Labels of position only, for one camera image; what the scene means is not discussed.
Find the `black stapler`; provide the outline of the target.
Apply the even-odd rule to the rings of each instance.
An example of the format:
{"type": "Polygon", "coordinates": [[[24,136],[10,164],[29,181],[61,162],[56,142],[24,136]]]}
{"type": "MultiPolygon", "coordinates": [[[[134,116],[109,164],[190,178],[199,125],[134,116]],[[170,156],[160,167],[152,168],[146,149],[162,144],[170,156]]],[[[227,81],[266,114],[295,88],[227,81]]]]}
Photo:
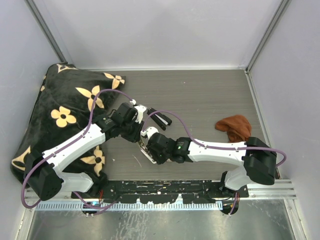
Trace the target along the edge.
{"type": "Polygon", "coordinates": [[[162,113],[156,113],[150,117],[163,131],[172,124],[172,120],[162,113]]]}

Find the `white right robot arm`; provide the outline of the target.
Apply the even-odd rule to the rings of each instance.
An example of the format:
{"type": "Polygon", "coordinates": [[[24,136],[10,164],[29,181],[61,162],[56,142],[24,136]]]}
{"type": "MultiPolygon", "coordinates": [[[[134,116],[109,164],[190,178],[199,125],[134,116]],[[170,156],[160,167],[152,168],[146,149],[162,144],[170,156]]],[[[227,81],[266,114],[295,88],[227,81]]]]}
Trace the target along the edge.
{"type": "Polygon", "coordinates": [[[176,140],[148,127],[140,133],[147,139],[141,148],[143,154],[154,164],[170,160],[179,164],[215,162],[235,165],[234,170],[222,174],[219,191],[231,197],[242,187],[257,183],[271,186],[276,179],[277,154],[256,137],[238,143],[218,143],[180,137],[176,140]]]}

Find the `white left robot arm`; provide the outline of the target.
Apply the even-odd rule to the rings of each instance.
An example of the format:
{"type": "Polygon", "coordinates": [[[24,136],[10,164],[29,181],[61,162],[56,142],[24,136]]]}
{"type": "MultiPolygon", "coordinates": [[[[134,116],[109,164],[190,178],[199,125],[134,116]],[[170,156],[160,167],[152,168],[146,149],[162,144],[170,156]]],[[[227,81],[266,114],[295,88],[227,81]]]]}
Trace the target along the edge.
{"type": "Polygon", "coordinates": [[[60,191],[82,192],[88,198],[100,193],[100,185],[87,173],[69,173],[65,168],[90,149],[121,136],[137,143],[147,111],[144,105],[122,103],[112,114],[102,114],[88,126],[56,147],[42,153],[34,150],[25,159],[24,179],[41,201],[47,201],[60,191]]]}

